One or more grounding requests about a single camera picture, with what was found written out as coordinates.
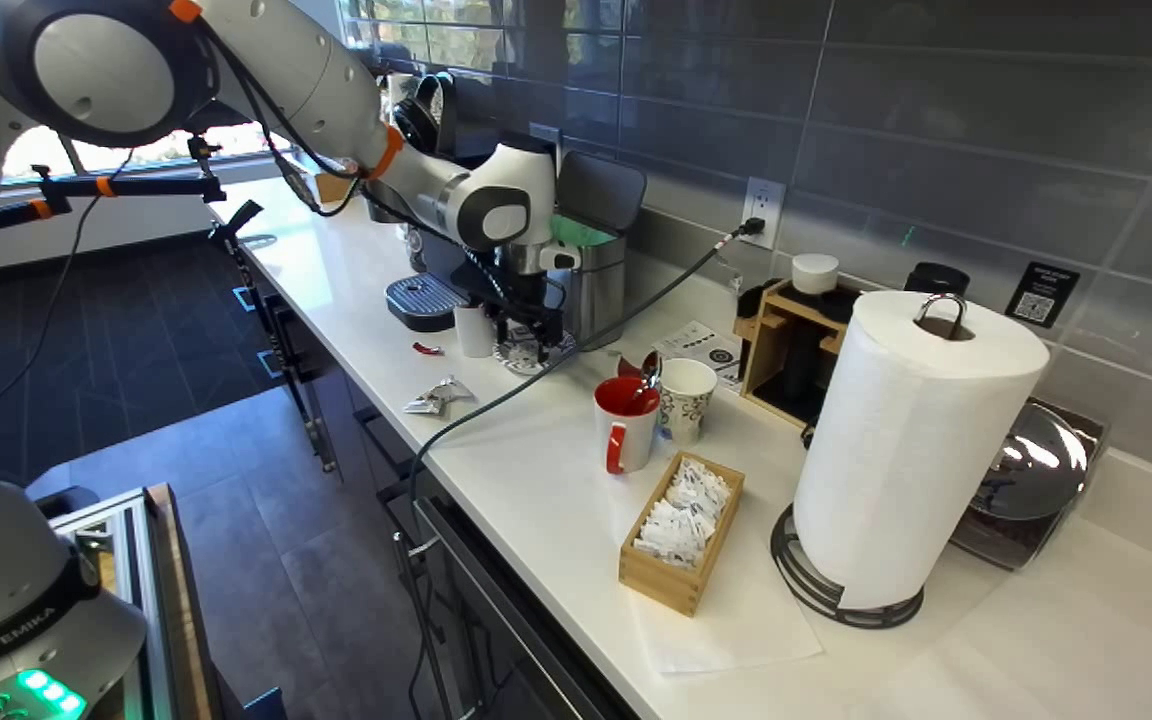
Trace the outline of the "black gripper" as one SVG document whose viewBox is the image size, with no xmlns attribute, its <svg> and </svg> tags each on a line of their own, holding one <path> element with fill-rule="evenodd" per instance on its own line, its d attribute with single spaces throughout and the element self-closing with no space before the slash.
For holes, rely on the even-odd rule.
<svg viewBox="0 0 1152 720">
<path fill-rule="evenodd" d="M 507 319 L 522 323 L 534 335 L 562 330 L 568 286 L 562 270 L 581 269 L 581 251 L 562 242 L 507 242 L 501 257 L 501 307 Z"/>
</svg>

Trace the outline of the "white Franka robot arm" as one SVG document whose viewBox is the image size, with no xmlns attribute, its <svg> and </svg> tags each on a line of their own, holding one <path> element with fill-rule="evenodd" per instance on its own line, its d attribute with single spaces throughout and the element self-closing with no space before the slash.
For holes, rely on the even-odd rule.
<svg viewBox="0 0 1152 720">
<path fill-rule="evenodd" d="M 450 242 L 490 249 L 519 274 L 550 240 L 557 161 L 496 144 L 443 161 L 382 116 L 380 80 L 297 0 L 0 0 L 0 219 L 3 161 L 47 127 L 101 148 L 146 148 L 216 108 L 392 216 Z M 82 547 L 0 481 L 0 715 L 82 720 L 144 652 L 146 621 L 108 591 Z"/>
</svg>

